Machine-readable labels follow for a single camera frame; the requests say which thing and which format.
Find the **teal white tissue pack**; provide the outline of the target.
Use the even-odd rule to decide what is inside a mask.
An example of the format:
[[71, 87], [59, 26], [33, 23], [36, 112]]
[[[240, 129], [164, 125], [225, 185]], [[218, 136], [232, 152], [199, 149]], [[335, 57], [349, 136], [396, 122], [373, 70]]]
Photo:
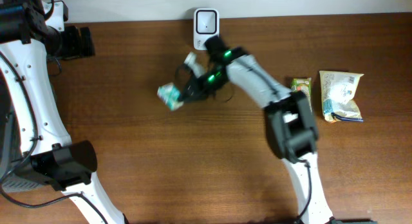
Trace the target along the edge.
[[184, 105], [184, 102], [178, 100], [181, 94], [172, 82], [160, 86], [157, 95], [171, 111], [175, 111]]

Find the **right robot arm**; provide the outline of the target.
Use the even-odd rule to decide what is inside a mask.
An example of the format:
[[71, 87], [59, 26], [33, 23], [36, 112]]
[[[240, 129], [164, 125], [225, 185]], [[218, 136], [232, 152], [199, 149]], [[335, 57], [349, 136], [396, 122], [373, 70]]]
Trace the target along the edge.
[[205, 42], [211, 69], [188, 54], [182, 66], [190, 74], [180, 102], [204, 100], [230, 82], [241, 88], [263, 111], [265, 136], [292, 181], [297, 198], [295, 223], [336, 223], [324, 195], [316, 143], [319, 130], [306, 95], [280, 84], [242, 47], [229, 48], [215, 35]]

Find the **white yellow snack bag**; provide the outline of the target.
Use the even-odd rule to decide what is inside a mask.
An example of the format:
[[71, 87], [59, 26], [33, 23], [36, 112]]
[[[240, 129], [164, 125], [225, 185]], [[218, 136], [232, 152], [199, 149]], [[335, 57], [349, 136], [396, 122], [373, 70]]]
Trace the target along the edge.
[[363, 122], [354, 101], [363, 73], [320, 71], [321, 103], [324, 119], [334, 122]]

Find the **green snack pouch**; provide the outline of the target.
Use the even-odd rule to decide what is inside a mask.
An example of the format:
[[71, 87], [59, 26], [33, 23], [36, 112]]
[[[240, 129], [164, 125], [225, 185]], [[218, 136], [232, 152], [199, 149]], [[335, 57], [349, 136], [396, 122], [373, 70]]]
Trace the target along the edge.
[[313, 111], [312, 107], [312, 79], [294, 78], [291, 82], [292, 98], [298, 107]]

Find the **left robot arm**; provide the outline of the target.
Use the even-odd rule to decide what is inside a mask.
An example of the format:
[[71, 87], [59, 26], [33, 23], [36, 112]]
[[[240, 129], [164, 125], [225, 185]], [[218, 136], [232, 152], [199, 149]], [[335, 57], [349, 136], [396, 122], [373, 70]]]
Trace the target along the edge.
[[95, 54], [89, 28], [67, 20], [63, 1], [1, 0], [1, 196], [50, 186], [90, 223], [126, 223], [91, 142], [73, 142], [57, 109], [48, 63]]

